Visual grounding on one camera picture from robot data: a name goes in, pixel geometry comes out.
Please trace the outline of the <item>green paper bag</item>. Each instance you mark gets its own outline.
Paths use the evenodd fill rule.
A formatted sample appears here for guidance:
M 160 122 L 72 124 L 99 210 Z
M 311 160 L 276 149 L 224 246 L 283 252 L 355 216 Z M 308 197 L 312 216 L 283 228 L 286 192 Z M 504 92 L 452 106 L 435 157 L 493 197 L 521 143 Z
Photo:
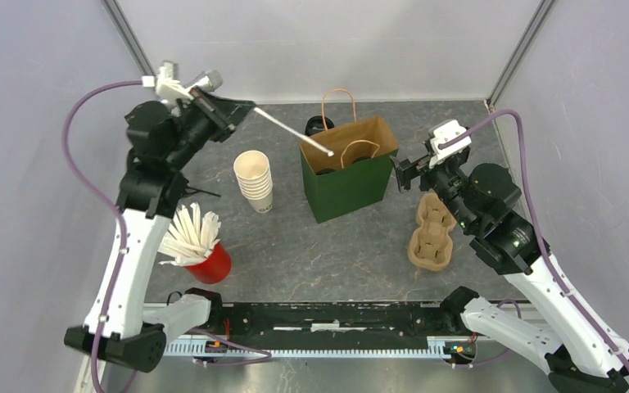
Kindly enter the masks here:
M 380 115 L 359 120 L 356 109 L 352 114 L 352 122 L 311 136 L 334 156 L 304 142 L 300 145 L 305 197 L 319 224 L 382 201 L 391 177 L 390 159 L 399 149 L 395 134 Z M 342 169 L 343 161 L 359 156 L 374 158 Z M 315 174 L 326 168 L 337 171 Z

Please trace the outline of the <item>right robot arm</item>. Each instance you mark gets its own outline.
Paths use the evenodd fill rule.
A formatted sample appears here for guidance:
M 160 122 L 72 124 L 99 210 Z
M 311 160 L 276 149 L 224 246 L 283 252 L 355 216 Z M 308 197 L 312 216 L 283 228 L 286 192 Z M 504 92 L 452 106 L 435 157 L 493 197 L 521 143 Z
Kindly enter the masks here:
M 520 189 L 509 171 L 483 163 L 462 171 L 462 152 L 431 165 L 430 157 L 393 159 L 400 189 L 418 179 L 434 191 L 471 239 L 477 257 L 516 287 L 539 311 L 538 327 L 459 287 L 441 303 L 451 334 L 466 329 L 490 337 L 536 365 L 559 392 L 629 390 L 629 341 L 605 327 L 577 293 L 531 223 L 514 210 Z

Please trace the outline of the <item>black coffee cup lid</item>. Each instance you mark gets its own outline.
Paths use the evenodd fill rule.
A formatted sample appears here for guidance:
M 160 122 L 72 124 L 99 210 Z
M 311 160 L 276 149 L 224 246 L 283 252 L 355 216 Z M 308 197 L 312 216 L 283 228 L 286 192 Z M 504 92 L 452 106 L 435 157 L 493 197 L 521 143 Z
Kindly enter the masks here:
M 372 158 L 374 158 L 374 157 L 373 156 L 359 156 L 359 157 L 355 158 L 354 160 L 350 160 L 349 162 L 343 161 L 342 169 L 347 168 L 349 166 L 352 166 L 352 165 L 354 165 L 354 164 L 356 164 L 358 162 L 361 162 L 361 161 L 370 160 Z

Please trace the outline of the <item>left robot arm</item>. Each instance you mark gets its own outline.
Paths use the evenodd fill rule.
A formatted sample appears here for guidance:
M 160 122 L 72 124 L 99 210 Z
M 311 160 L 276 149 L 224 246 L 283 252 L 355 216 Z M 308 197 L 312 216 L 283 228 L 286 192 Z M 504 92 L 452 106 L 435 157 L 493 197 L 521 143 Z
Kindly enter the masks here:
M 221 296 L 190 288 L 179 300 L 146 314 L 152 266 L 182 198 L 192 193 L 183 167 L 209 141 L 223 142 L 256 107 L 193 88 L 177 100 L 179 111 L 159 101 L 135 106 L 125 117 L 131 149 L 111 209 L 115 238 L 97 299 L 85 320 L 66 330 L 66 346 L 93 358 L 148 373 L 167 345 L 200 328 L 224 325 Z

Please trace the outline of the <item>white paper straw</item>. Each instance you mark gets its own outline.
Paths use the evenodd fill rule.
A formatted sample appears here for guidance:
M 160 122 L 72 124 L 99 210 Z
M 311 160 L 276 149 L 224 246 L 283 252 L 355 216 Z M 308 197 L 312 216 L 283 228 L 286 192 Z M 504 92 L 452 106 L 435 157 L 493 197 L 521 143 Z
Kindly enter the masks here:
M 316 142 L 313 138 L 311 138 L 311 137 L 309 137 L 309 136 L 307 136 L 307 135 L 305 135 L 303 133 L 297 132 L 295 129 L 293 129 L 292 127 L 284 124 L 282 121 L 277 120 L 275 117 L 273 117 L 272 115 L 270 115 L 269 113 L 267 113 L 266 111 L 261 109 L 260 107 L 258 107 L 258 106 L 255 107 L 253 109 L 253 111 L 257 115 L 260 115 L 260 116 L 264 117 L 265 119 L 267 119 L 271 123 L 277 125 L 281 129 L 284 129 L 285 131 L 289 132 L 294 137 L 299 138 L 302 142 L 304 142 L 304 143 L 314 147 L 315 149 L 321 151 L 322 153 L 326 154 L 328 157 L 334 156 L 334 152 L 331 149 L 328 149 L 325 146 L 323 146 L 322 144 Z

